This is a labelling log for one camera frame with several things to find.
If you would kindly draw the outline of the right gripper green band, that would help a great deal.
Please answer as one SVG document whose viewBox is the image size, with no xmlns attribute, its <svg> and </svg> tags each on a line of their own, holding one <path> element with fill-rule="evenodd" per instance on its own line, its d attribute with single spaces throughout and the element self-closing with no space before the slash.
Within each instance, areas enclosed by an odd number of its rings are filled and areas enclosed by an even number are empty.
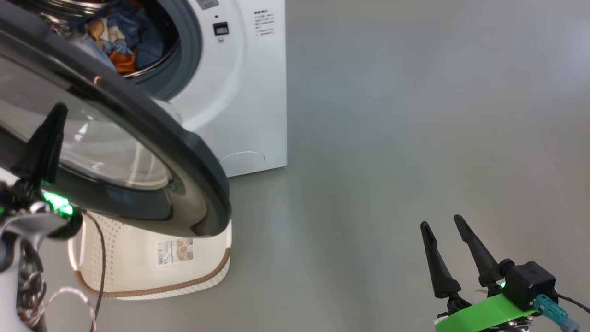
<svg viewBox="0 0 590 332">
<path fill-rule="evenodd" d="M 434 296 L 447 299 L 447 311 L 434 321 L 436 332 L 500 332 L 510 328 L 524 328 L 531 323 L 533 308 L 521 310 L 504 295 L 506 282 L 500 281 L 498 263 L 472 231 L 463 216 L 458 214 L 454 222 L 478 269 L 478 281 L 487 290 L 487 297 L 471 304 L 459 296 L 461 290 L 440 252 L 438 242 L 427 221 L 422 221 L 420 231 L 425 248 L 426 261 Z"/>
</svg>

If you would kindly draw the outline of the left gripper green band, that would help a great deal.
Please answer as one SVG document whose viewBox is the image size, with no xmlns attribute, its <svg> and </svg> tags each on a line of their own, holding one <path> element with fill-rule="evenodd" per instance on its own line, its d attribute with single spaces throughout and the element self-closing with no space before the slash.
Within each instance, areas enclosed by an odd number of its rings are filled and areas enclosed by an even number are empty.
<svg viewBox="0 0 590 332">
<path fill-rule="evenodd" d="M 54 184 L 68 115 L 66 104 L 55 104 L 46 120 L 25 145 L 24 154 L 12 172 L 31 185 Z M 83 216 L 69 203 L 55 208 L 40 194 L 20 192 L 16 184 L 1 182 L 1 236 L 14 235 L 27 241 L 46 238 L 68 240 L 82 229 Z"/>
</svg>

